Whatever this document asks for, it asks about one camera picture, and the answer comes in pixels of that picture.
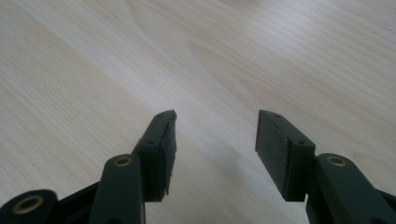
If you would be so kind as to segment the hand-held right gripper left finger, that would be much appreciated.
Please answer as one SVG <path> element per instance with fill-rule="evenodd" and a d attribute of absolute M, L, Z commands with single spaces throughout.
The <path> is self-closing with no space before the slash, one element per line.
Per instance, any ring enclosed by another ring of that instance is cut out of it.
<path fill-rule="evenodd" d="M 169 193 L 175 164 L 177 113 L 155 115 L 133 150 L 141 163 L 145 202 L 161 202 Z"/>

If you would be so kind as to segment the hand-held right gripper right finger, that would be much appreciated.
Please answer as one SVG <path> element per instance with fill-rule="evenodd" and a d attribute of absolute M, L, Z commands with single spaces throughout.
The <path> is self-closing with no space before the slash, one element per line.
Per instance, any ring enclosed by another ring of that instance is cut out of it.
<path fill-rule="evenodd" d="M 286 202 L 303 202 L 316 145 L 283 116 L 261 110 L 255 151 Z"/>

